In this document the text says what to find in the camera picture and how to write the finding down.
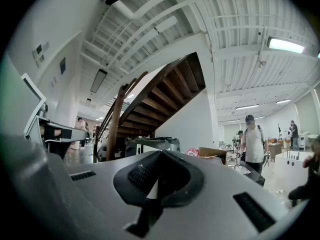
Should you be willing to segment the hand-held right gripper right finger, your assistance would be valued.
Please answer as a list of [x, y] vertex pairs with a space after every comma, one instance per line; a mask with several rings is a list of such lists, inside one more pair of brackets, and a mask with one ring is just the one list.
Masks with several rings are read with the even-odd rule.
[[162, 151], [159, 156], [158, 199], [162, 208], [188, 206], [202, 191], [204, 173], [195, 165]]

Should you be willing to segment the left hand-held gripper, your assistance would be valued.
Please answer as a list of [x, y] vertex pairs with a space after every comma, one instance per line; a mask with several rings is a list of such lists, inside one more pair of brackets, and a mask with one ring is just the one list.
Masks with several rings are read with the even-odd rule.
[[27, 73], [21, 76], [21, 80], [26, 84], [31, 93], [35, 96], [36, 105], [31, 109], [31, 115], [23, 130], [26, 139], [34, 143], [45, 146], [48, 142], [70, 142], [72, 139], [72, 129], [57, 124], [47, 119], [48, 105], [46, 98], [36, 87]]

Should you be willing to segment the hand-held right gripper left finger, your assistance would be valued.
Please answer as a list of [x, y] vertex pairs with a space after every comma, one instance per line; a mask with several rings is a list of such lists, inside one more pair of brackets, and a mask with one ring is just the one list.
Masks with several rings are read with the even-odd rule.
[[152, 151], [114, 175], [113, 186], [125, 203], [143, 206], [147, 202], [147, 196], [160, 176], [161, 155], [159, 150]]

